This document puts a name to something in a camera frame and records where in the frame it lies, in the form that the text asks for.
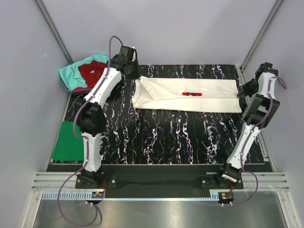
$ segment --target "black marble table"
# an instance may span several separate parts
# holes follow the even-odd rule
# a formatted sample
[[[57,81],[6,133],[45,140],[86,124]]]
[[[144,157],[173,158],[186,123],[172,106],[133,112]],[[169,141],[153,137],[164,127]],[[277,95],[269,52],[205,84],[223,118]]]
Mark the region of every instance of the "black marble table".
[[[147,77],[240,80],[234,65],[140,66]],[[242,129],[241,114],[134,109],[133,80],[123,78],[104,105],[107,118],[100,154],[103,164],[215,164],[232,153]],[[75,117],[71,95],[65,121]],[[246,107],[240,100],[242,110]],[[256,139],[247,163],[264,163]]]

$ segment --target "green cloth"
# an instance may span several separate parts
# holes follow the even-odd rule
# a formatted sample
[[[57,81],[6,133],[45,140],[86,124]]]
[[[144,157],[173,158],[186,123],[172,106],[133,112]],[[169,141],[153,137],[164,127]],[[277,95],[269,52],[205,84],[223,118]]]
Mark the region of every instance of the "green cloth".
[[[76,127],[76,132],[81,135],[78,126]],[[74,135],[73,122],[63,122],[61,124],[52,159],[66,162],[84,160],[84,143],[82,139]]]
[[[90,64],[93,60],[97,62],[107,63],[109,57],[100,54],[92,55],[88,58],[85,58],[84,60],[75,62],[58,70],[62,80],[69,90],[74,90],[77,87],[87,87],[86,81],[82,78],[78,67],[83,64]]]

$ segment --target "teal cloth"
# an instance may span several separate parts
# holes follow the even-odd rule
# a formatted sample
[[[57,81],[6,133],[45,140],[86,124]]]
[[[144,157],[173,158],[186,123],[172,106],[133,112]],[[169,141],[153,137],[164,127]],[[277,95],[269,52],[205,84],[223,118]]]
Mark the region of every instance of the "teal cloth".
[[[82,61],[75,62],[58,70],[62,80],[64,81],[66,87],[69,90],[74,90],[77,87],[86,88],[88,86],[86,84],[86,81],[81,77],[78,67],[83,64],[90,64],[93,60],[97,62],[106,63],[109,60],[109,57],[99,54],[92,55]]]

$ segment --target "floor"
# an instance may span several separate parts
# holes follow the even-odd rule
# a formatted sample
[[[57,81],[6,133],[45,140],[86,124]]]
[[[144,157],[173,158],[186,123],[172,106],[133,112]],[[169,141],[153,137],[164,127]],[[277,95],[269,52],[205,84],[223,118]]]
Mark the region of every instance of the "floor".
[[[252,193],[236,192],[238,202]],[[82,201],[61,201],[66,216],[75,223],[87,224],[95,210]],[[99,228],[287,228],[275,192],[258,192],[255,199],[243,206],[221,207],[216,202],[198,201],[103,201],[100,214],[91,227]],[[74,226],[60,217],[56,200],[42,200],[34,228]]]
[[[234,79],[237,85],[240,83],[234,65],[140,66],[140,74]],[[100,148],[103,164],[216,164],[224,163],[232,153],[242,129],[241,114],[134,109],[134,90],[134,81],[123,78],[105,103],[107,125]],[[71,96],[65,121],[74,120],[78,97],[83,95]],[[246,108],[244,99],[240,105],[243,110]],[[257,139],[247,163],[264,163]]]

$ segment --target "white pants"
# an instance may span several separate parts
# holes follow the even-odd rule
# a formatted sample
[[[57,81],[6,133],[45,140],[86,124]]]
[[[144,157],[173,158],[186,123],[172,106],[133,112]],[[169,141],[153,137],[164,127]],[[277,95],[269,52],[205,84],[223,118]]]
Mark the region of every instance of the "white pants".
[[[235,80],[142,76],[135,84],[132,98],[134,108],[209,113],[242,112]]]

